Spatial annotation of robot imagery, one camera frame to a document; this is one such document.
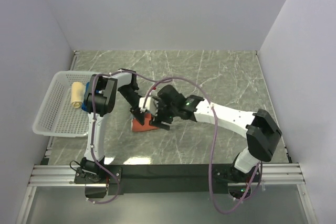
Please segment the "brown orange bear towel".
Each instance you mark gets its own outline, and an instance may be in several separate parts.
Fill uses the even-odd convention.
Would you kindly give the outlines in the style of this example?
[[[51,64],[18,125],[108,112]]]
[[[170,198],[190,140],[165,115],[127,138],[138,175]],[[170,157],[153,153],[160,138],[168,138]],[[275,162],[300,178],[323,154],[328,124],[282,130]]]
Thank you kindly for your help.
[[[132,118],[131,122],[131,131],[132,132],[147,132],[152,130],[158,130],[158,127],[151,126],[150,120],[152,118],[152,114],[146,113],[144,117],[144,125],[141,125],[135,118]]]

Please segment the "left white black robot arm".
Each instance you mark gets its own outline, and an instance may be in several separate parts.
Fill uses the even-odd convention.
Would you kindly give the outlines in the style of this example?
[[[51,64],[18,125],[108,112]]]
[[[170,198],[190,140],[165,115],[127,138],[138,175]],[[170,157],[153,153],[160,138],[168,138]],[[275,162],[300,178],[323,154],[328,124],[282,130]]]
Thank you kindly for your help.
[[[110,74],[93,74],[90,78],[83,99],[89,117],[88,142],[80,169],[94,183],[103,181],[107,176],[104,134],[118,92],[131,106],[130,112],[137,122],[141,126],[145,124],[145,114],[139,108],[141,96],[137,93],[137,76],[133,70],[120,69]]]

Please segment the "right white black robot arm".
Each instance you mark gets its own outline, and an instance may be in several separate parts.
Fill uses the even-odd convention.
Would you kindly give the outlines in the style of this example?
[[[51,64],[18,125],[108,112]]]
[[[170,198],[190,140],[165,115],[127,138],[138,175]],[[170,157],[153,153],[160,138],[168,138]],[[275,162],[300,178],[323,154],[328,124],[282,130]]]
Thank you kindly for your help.
[[[212,170],[217,178],[238,183],[251,176],[259,162],[270,162],[282,137],[282,132],[270,113],[264,109],[256,112],[232,109],[190,95],[184,97],[172,85],[164,86],[157,95],[143,98],[141,111],[152,115],[152,126],[169,130],[174,117],[200,123],[209,123],[230,130],[247,141],[247,146],[234,159],[225,172]]]

